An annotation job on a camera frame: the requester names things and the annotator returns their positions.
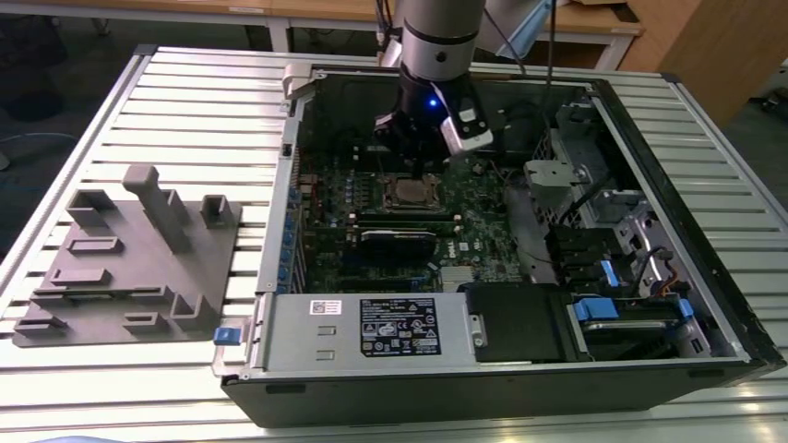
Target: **barcode sticker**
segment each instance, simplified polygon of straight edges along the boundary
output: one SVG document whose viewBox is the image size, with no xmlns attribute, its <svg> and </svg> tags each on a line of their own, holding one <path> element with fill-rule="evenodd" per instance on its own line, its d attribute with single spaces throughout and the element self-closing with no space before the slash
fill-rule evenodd
<svg viewBox="0 0 788 443">
<path fill-rule="evenodd" d="M 613 32 L 615 34 L 633 34 L 633 35 L 637 35 L 637 33 L 640 31 L 639 30 L 628 30 L 625 28 L 613 28 L 611 30 L 611 32 Z"/>
<path fill-rule="evenodd" d="M 247 12 L 251 14 L 263 14 L 265 12 L 264 9 L 261 9 L 260 7 L 237 7 L 237 6 L 231 6 L 228 8 L 231 10 L 231 12 Z"/>
</svg>

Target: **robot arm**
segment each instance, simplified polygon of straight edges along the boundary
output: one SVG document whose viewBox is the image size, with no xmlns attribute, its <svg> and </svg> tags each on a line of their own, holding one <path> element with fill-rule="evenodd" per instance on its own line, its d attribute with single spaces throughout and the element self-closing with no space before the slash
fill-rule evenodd
<svg viewBox="0 0 788 443">
<path fill-rule="evenodd" d="M 539 0 L 535 10 L 548 3 Z M 375 134 L 411 165 L 415 176 L 421 175 L 427 163 L 441 162 L 492 143 L 468 74 L 484 8 L 485 0 L 399 2 L 400 87 L 393 111 L 377 119 Z M 524 36 L 531 43 L 539 35 L 543 15 L 539 20 Z"/>
</svg>

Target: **circuit board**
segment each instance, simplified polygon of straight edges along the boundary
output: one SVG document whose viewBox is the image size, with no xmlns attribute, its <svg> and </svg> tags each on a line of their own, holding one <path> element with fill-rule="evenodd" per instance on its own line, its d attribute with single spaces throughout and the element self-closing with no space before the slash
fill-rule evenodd
<svg viewBox="0 0 788 443">
<path fill-rule="evenodd" d="M 308 293 L 443 292 L 444 268 L 468 269 L 472 281 L 523 280 L 507 226 L 507 180 L 487 161 L 455 161 L 419 179 L 384 172 L 383 165 L 379 171 L 339 161 L 315 166 L 305 161 L 300 175 Z M 364 233 L 428 237 L 427 259 L 411 259 L 409 251 L 384 262 L 356 257 Z"/>
</svg>

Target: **motherboard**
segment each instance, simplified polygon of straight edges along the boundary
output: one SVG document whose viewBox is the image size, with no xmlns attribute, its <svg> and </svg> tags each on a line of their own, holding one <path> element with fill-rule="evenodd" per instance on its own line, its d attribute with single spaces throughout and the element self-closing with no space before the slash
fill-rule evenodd
<svg viewBox="0 0 788 443">
<path fill-rule="evenodd" d="M 473 281 L 521 281 L 508 177 L 495 163 L 460 159 L 419 178 L 387 172 L 381 156 L 376 163 L 301 163 L 307 292 L 455 292 Z"/>
</svg>

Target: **capacitor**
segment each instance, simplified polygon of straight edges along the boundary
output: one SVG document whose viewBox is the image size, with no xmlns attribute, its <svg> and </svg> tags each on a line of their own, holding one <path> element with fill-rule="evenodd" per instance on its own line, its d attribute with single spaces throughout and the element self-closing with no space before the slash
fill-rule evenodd
<svg viewBox="0 0 788 443">
<path fill-rule="evenodd" d="M 484 166 L 481 165 L 481 163 L 473 164 L 473 166 L 471 167 L 471 172 L 475 175 L 484 175 Z"/>
</svg>

